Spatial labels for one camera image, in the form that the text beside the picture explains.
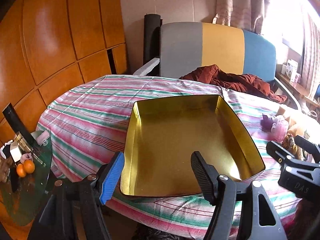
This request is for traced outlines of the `purple wrapper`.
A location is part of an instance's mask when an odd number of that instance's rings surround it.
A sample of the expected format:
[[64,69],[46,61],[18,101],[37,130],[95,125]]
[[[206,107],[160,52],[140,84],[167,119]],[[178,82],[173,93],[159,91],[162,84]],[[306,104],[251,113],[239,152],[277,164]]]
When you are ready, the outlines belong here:
[[276,117],[272,114],[263,114],[262,120],[260,121],[262,130],[270,132],[275,118]]

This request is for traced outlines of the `yellow patterned pouch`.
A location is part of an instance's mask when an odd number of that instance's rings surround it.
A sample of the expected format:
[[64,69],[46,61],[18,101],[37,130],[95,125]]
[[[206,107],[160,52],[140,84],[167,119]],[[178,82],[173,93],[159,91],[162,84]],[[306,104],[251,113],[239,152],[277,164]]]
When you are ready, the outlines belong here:
[[281,143],[281,146],[285,148],[285,150],[289,151],[291,154],[295,156],[296,159],[304,161],[304,154],[301,147],[299,147],[295,143],[294,136],[291,134],[285,135],[285,138],[283,142]]

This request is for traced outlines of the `striped pink green bedspread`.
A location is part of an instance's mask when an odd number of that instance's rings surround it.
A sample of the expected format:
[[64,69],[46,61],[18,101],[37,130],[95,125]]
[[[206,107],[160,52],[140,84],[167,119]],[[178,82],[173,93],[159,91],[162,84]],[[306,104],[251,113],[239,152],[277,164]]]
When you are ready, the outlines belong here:
[[[286,232],[306,228],[299,199],[278,185],[280,166],[267,153],[270,134],[260,124],[264,113],[279,105],[267,99],[196,81],[165,77],[107,75],[79,85],[54,100],[42,113],[37,129],[52,142],[52,171],[57,178],[80,181],[97,172],[113,154],[124,149],[133,104],[167,96],[219,94],[231,106],[254,140],[266,165],[258,177]],[[133,202],[119,191],[108,207],[141,224],[178,236],[202,239],[214,208],[196,194]]]

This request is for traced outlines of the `wooden desk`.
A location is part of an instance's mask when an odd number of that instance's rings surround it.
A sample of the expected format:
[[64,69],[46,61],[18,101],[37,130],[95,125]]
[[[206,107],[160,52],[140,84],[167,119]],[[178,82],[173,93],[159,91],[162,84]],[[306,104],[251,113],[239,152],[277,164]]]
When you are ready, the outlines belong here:
[[306,89],[304,89],[300,84],[291,82],[287,76],[280,73],[276,73],[276,78],[278,78],[283,84],[288,85],[289,89],[292,89],[298,93],[299,97],[305,99],[307,103],[319,108],[318,102],[315,99],[308,98]]

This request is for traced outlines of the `gold metal tin box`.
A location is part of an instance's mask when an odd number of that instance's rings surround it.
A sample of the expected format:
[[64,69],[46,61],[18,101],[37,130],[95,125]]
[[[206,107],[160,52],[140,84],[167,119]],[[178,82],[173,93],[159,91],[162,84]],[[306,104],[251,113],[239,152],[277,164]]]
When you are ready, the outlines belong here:
[[222,96],[149,99],[132,108],[121,193],[149,198],[200,193],[190,164],[195,151],[234,181],[252,181],[265,169],[252,137]]

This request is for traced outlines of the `white product box on desk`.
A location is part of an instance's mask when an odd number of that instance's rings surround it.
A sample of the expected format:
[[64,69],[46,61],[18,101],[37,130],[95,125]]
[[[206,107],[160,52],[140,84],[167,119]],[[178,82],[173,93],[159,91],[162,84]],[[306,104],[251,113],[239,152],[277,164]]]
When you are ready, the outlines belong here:
[[290,82],[295,81],[297,70],[298,70],[298,62],[295,60],[288,60],[285,74],[289,78]]

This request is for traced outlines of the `dark red jacket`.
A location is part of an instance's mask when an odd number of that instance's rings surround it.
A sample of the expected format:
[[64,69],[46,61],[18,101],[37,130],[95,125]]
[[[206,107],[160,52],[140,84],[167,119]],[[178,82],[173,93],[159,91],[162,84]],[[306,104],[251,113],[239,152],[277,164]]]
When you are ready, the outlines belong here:
[[232,74],[223,72],[217,65],[199,67],[191,73],[180,77],[182,80],[197,81],[220,86],[237,92],[251,94],[277,103],[287,100],[285,95],[277,95],[271,90],[269,83],[252,74]]

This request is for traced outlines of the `orange fruit right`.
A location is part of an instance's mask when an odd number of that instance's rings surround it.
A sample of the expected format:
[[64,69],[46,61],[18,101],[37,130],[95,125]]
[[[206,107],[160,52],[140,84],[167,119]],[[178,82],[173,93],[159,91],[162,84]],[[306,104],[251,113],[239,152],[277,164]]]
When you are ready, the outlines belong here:
[[35,171],[35,164],[32,160],[27,159],[23,163],[23,168],[27,174],[32,174]]

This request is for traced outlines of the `orange fruit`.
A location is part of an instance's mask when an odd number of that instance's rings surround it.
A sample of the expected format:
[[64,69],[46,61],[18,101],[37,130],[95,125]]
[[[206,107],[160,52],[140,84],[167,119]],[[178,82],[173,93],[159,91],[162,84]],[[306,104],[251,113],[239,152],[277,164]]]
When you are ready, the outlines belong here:
[[25,169],[24,169],[23,164],[18,164],[18,165],[17,165],[17,167],[16,167],[16,173],[17,173],[17,175],[18,175],[20,178],[24,178],[24,177],[27,175],[27,173],[26,173],[26,171],[25,171]]
[[27,159],[23,163],[23,168],[27,174],[32,174],[35,171],[35,164],[32,160]]

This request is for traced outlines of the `orange fruit left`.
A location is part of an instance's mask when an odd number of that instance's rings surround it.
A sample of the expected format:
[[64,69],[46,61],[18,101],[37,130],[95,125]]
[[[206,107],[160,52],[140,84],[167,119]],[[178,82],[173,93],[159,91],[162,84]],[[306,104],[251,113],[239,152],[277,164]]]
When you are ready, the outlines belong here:
[[18,175],[20,178],[24,178],[24,177],[27,175],[27,173],[26,173],[26,171],[25,171],[25,169],[24,169],[23,164],[18,164],[18,165],[17,165],[17,167],[16,167],[16,173],[17,173],[17,175]]

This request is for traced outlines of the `green glass side table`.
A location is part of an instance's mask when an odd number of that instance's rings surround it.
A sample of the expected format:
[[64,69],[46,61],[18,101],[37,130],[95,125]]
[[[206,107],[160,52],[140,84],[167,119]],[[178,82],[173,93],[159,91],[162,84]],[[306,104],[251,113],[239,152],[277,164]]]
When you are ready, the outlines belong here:
[[20,178],[14,175],[15,165],[9,165],[1,158],[1,179],[7,175],[6,182],[1,182],[1,205],[9,220],[18,226],[26,226],[38,213],[47,194],[47,181],[52,162],[52,145],[48,132],[35,131],[31,134],[35,140],[39,137],[43,143],[32,144],[35,171]]

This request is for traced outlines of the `orange wooden wardrobe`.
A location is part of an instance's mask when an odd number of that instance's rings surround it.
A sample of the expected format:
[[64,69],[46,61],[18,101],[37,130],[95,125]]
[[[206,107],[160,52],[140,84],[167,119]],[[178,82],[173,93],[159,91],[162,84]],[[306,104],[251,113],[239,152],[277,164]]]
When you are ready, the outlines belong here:
[[16,0],[1,20],[1,107],[29,132],[63,93],[128,72],[120,0]]

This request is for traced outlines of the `pink window curtain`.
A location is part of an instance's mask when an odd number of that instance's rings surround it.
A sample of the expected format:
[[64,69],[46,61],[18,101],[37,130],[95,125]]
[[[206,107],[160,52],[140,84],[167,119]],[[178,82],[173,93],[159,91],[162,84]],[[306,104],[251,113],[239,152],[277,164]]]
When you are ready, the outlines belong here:
[[270,0],[216,0],[213,22],[261,34]]

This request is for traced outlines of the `black rolled mat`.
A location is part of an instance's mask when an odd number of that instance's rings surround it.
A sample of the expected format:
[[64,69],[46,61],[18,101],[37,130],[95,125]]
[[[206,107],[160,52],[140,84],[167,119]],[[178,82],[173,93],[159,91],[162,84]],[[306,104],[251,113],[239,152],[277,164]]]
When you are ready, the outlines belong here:
[[159,57],[161,16],[146,14],[144,16],[143,64]]

